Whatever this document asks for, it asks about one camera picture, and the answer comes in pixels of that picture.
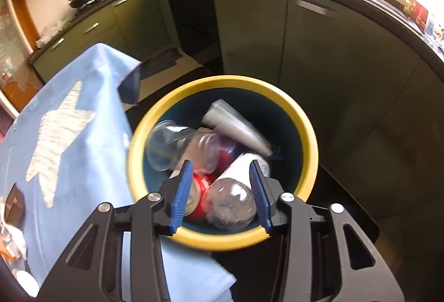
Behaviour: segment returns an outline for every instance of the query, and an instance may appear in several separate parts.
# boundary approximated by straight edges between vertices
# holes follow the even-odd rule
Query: white star pattern
[[[39,175],[40,189],[48,208],[53,206],[60,160],[95,113],[75,109],[82,82],[78,81],[56,110],[48,111],[40,121],[37,145],[26,172],[26,181]]]

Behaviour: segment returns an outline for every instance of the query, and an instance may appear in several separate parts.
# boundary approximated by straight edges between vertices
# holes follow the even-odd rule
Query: trash bin
[[[157,191],[171,171],[155,171],[145,159],[144,146],[152,128],[162,120],[198,128],[210,105],[223,99],[241,113],[278,150],[281,158],[272,160],[271,177],[285,191],[306,201],[318,168],[316,136],[299,105],[279,88],[249,77],[218,75],[187,83],[160,99],[137,126],[130,144],[127,173],[135,201]],[[210,225],[184,221],[175,241],[191,248],[226,251],[259,243],[269,235],[255,218],[244,230],[233,233]]]

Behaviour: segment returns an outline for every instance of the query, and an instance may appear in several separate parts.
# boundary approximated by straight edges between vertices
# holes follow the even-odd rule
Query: bottle
[[[241,154],[209,186],[202,197],[206,219],[222,230],[239,230],[247,227],[256,215],[256,204],[249,181],[249,165],[253,160],[265,177],[270,176],[268,163],[258,154]]]

